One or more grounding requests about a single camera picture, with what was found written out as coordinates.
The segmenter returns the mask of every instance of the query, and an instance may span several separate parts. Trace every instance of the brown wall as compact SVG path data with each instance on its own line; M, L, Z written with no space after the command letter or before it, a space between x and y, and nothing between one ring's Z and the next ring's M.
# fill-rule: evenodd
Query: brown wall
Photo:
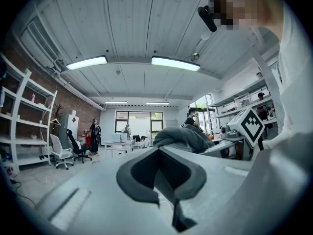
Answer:
M79 117L79 125L78 125L78 134L83 134L84 129L89 129L92 119L100 119L100 110L92 107L82 99L78 98L67 89L65 89L62 85L56 82L49 74L44 72L40 67L38 67L24 52L19 43L13 38L10 37L4 43L3 54L11 61L13 65L15 65L21 71L25 71L28 68L32 74L30 76L35 82L46 88L47 90L54 92L58 91L55 104L61 104L62 110L60 113L64 115L71 114L72 110L76 110L76 116ZM5 79L3 86L7 89L16 92L18 88L18 81L9 75ZM33 90L26 88L23 94L23 97L31 100L32 94L35 94L35 103L45 103L45 98L41 95L35 93ZM2 113L11 112L12 111L13 100L6 96L5 103L2 109ZM25 119L32 122L39 122L42 117L42 111L35 110L27 105L20 104L19 107L19 115L21 115L21 119ZM0 133L1 134L9 134L9 120L0 118ZM43 120L43 124L47 124L48 119L45 118ZM58 128L55 126L54 134L58 135ZM17 137L30 137L30 135L37 135L39 137L40 128L36 126L25 125L22 123L17 124Z

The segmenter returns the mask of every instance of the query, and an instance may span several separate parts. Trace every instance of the fluorescent light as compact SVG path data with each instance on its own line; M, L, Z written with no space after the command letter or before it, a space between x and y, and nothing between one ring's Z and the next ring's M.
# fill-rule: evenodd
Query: fluorescent light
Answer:
M92 65L102 65L102 64L106 64L107 62L108 61L105 56L98 56L98 57L92 57L92 58L88 58L82 61L70 63L67 65L67 68L69 70L75 70L75 69L92 66Z
M104 101L106 104L127 104L127 101Z
M185 61L178 60L178 59L167 58L167 57L153 56L151 60L151 64L175 67L175 68L180 68L180 69L185 69L185 70L190 70L190 71L197 71L200 69L200 65L198 64L185 62Z
M162 102L146 102L146 104L162 104L162 105L168 105L168 103L162 103Z

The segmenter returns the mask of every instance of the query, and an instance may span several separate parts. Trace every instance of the gray blanket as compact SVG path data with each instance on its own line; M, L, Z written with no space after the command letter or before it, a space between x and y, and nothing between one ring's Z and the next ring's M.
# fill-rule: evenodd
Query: gray blanket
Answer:
M215 144L198 128L187 124L184 128L170 127L161 130L153 145L155 147L168 145L184 151L201 153Z

